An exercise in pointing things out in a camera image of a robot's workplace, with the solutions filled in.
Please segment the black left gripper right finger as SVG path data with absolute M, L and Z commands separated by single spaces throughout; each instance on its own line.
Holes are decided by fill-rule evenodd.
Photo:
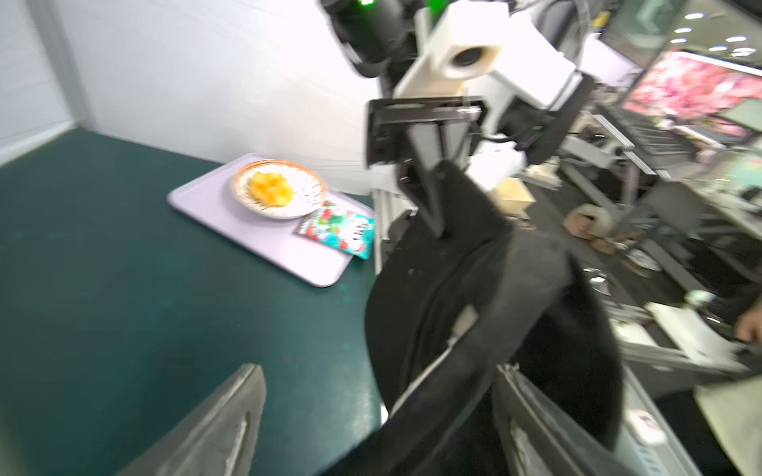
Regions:
M 511 475 L 632 473 L 515 366 L 496 367 L 492 410 Z

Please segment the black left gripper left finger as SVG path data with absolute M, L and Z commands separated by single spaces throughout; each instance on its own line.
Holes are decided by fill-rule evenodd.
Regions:
M 247 475 L 267 397 L 263 369 L 242 365 L 122 475 Z

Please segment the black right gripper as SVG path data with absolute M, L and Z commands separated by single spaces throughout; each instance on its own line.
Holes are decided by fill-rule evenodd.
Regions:
M 366 107 L 365 164 L 397 165 L 398 186 L 432 234 L 446 230 L 441 164 L 464 171 L 485 118 L 483 98 L 375 99 Z

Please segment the black baseball cap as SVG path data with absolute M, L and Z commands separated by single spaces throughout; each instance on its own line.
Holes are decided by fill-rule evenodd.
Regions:
M 441 173 L 448 229 L 436 238 L 413 219 L 367 303 L 368 352 L 393 411 L 329 474 L 511 475 L 493 421 L 499 365 L 613 454 L 623 369 L 581 265 L 504 218 L 463 171 Z

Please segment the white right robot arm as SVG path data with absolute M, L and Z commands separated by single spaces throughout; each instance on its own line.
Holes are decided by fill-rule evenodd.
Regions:
M 448 229 L 446 162 L 481 142 L 511 143 L 530 164 L 564 140 L 595 80 L 559 51 L 540 18 L 513 1 L 325 1 L 344 56 L 377 79 L 366 164 L 392 165 L 434 236 Z

